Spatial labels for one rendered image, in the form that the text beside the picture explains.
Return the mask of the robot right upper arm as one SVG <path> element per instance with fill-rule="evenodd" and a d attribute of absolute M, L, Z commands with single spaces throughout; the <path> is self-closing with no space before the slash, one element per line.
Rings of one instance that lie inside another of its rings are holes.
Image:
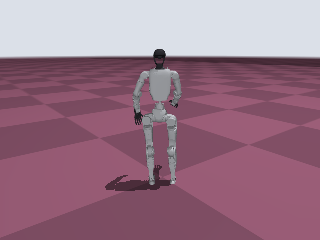
<path fill-rule="evenodd" d="M 175 87 L 173 94 L 174 96 L 178 97 L 182 94 L 180 76 L 176 71 L 171 71 L 171 78 L 173 79 L 173 84 Z"/>

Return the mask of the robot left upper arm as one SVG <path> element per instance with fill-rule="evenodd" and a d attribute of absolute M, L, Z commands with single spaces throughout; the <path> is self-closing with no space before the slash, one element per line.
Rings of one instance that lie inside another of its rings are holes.
<path fill-rule="evenodd" d="M 144 71 L 141 73 L 138 81 L 137 81 L 137 84 L 136 84 L 136 87 L 135 87 L 135 90 L 133 92 L 133 95 L 137 98 L 141 98 L 142 97 L 142 92 L 141 92 L 141 89 L 143 88 L 144 86 L 144 83 L 145 83 L 145 80 L 147 78 L 149 78 L 149 73 L 150 71 Z"/>

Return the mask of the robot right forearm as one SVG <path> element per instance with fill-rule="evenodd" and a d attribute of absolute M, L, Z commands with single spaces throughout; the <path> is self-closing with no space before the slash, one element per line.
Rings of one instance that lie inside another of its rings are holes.
<path fill-rule="evenodd" d="M 179 102 L 181 97 L 182 97 L 182 94 L 180 96 L 174 96 L 171 104 L 175 106 Z"/>

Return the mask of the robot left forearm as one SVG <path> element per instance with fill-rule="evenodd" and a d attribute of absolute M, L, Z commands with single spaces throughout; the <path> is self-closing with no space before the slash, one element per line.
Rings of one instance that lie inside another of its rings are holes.
<path fill-rule="evenodd" d="M 141 110 L 140 110 L 140 98 L 135 97 L 134 94 L 133 94 L 132 98 L 133 98 L 133 104 L 134 104 L 133 107 L 134 107 L 136 113 L 138 114 L 138 113 L 141 112 Z"/>

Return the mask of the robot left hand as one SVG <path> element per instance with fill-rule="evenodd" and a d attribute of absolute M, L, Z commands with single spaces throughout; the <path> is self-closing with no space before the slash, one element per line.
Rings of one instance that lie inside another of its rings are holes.
<path fill-rule="evenodd" d="M 141 110 L 141 109 L 140 109 Z M 134 110 L 134 113 L 135 113 L 135 123 L 136 125 L 140 125 L 141 124 L 141 121 L 142 121 L 142 117 L 144 117 L 141 112 L 140 113 L 136 113 L 136 110 Z M 140 121 L 141 120 L 141 121 Z M 138 124 L 137 124 L 138 123 Z M 140 124 L 139 124 L 140 123 Z M 142 124 L 141 124 L 142 125 Z"/>

